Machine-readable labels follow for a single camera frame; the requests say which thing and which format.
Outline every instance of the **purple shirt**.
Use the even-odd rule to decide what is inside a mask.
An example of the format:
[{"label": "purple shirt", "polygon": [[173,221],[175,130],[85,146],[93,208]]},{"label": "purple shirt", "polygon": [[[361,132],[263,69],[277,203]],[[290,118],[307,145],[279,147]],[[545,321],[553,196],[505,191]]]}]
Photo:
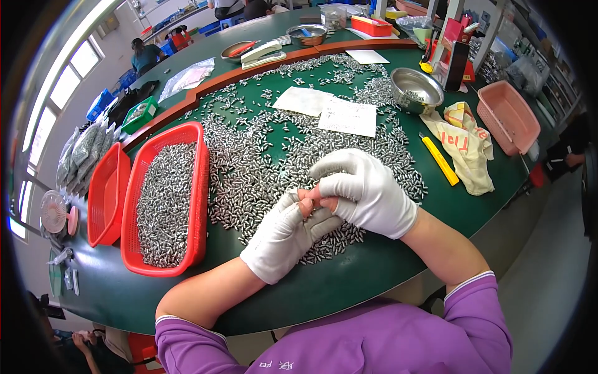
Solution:
[{"label": "purple shirt", "polygon": [[178,317],[156,321],[158,358],[174,373],[509,373],[511,336],[491,271],[444,299],[444,318],[415,306],[373,300],[295,326],[250,366],[226,339]]}]

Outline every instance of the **white glove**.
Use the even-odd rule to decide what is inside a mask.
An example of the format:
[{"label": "white glove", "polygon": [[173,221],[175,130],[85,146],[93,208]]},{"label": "white glove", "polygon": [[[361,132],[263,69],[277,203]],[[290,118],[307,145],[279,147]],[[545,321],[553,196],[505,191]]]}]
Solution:
[{"label": "white glove", "polygon": [[[322,178],[330,173],[337,174]],[[331,152],[312,166],[310,175],[321,179],[307,197],[341,196],[336,208],[329,199],[321,204],[349,223],[391,239],[402,237],[415,223],[417,205],[396,183],[390,168],[366,152]]]},{"label": "white glove", "polygon": [[311,199],[303,199],[301,213],[297,189],[287,191],[266,214],[239,257],[268,284],[277,283],[312,247],[314,241],[338,228],[343,220],[327,208],[312,212]]}]

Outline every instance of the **yellow utility knife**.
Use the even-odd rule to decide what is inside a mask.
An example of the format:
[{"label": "yellow utility knife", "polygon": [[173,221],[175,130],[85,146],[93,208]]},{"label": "yellow utility knife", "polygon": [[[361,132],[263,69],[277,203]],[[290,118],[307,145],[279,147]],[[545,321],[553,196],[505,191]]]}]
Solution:
[{"label": "yellow utility knife", "polygon": [[455,174],[454,171],[450,168],[443,155],[440,154],[438,148],[436,148],[434,143],[432,143],[432,140],[427,136],[424,136],[421,132],[419,133],[419,137],[426,145],[426,148],[428,148],[428,151],[430,151],[430,153],[432,154],[432,157],[434,157],[434,160],[436,160],[438,166],[440,166],[440,169],[443,171],[444,176],[447,177],[447,180],[450,183],[450,185],[454,186],[455,184],[459,183],[459,178],[457,177],[457,174]]}]

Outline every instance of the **white stapler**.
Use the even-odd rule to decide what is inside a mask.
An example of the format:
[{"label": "white stapler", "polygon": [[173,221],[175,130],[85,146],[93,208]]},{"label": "white stapler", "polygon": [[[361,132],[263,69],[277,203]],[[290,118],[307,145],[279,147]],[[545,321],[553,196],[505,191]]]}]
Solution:
[{"label": "white stapler", "polygon": [[263,63],[286,59],[286,53],[282,51],[268,54],[280,49],[282,49],[282,45],[279,42],[270,41],[241,56],[241,67],[243,70],[247,70],[256,66],[260,66]]}]

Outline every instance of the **green table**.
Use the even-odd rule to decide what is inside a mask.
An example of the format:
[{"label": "green table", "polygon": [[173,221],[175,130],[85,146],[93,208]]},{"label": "green table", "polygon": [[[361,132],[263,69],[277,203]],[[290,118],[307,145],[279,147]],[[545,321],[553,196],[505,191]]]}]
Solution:
[{"label": "green table", "polygon": [[[147,73],[135,83],[139,87],[145,81],[160,79],[160,87],[154,92],[156,97],[166,80],[188,65],[219,53],[219,51],[238,40],[268,40],[284,33],[291,25],[298,23],[298,18],[305,12],[313,10],[296,10],[276,14],[263,20],[246,22],[239,27],[218,32],[170,57],[158,67]],[[348,32],[337,32],[331,41],[352,40],[356,37]],[[284,51],[294,50],[293,46],[285,46]],[[417,69],[421,51],[418,50],[382,50],[379,53],[391,62],[387,70],[405,66]],[[236,66],[216,60],[216,69],[211,77],[229,71]],[[170,68],[169,74],[164,70]],[[308,83],[315,83],[317,89],[327,90],[335,94],[348,95],[348,87],[329,84],[318,86],[318,77],[323,77],[329,70],[326,66],[310,72],[294,73],[293,79],[303,78]],[[355,79],[357,86],[363,86],[363,79]],[[278,76],[264,77],[260,87],[255,82],[238,88],[246,98],[255,97],[256,102],[264,102],[260,98],[261,90],[268,87],[283,92],[294,85],[292,79],[280,79]],[[185,93],[166,99],[161,107],[172,106],[184,98]],[[478,98],[475,92],[446,93],[444,108],[457,101],[467,101],[474,109]],[[400,113],[399,118],[403,130],[411,139],[409,151],[417,161],[415,168],[422,174],[429,194],[423,201],[423,207],[443,222],[471,237],[486,224],[513,196],[527,178],[521,159],[507,157],[495,145],[495,159],[489,162],[488,169],[496,190],[482,196],[469,195],[462,183],[450,187],[438,165],[434,162],[417,134],[427,132],[427,128],[416,115]],[[483,124],[476,115],[478,124]],[[173,123],[156,132],[160,133],[183,121]],[[272,143],[280,144],[283,136],[292,133],[272,133]],[[444,157],[448,154],[441,149]],[[137,146],[129,152],[133,159],[138,151]],[[273,158],[277,157],[277,149],[272,150]],[[154,334],[154,311],[161,297],[172,286],[189,276],[202,273],[239,255],[243,247],[237,240],[234,230],[226,231],[222,225],[208,225],[209,237],[206,243],[206,256],[203,262],[183,275],[175,278],[152,278],[129,272],[123,265],[118,242],[111,247],[89,247],[87,243],[86,207],[81,209],[80,228],[70,246],[74,248],[75,260],[71,266],[79,269],[81,294],[75,296],[72,291],[63,290],[60,302],[63,307],[84,318],[112,326],[118,329]],[[333,260],[316,265],[296,266],[291,273],[275,286],[269,286],[250,297],[248,300],[226,312],[217,322],[214,330],[224,335],[241,335],[265,330],[277,329],[320,318],[342,309],[349,308],[378,296],[394,286],[416,276],[426,266],[407,246],[400,241],[392,241],[383,236],[367,233],[364,243],[356,243],[347,248],[342,255]]]}]

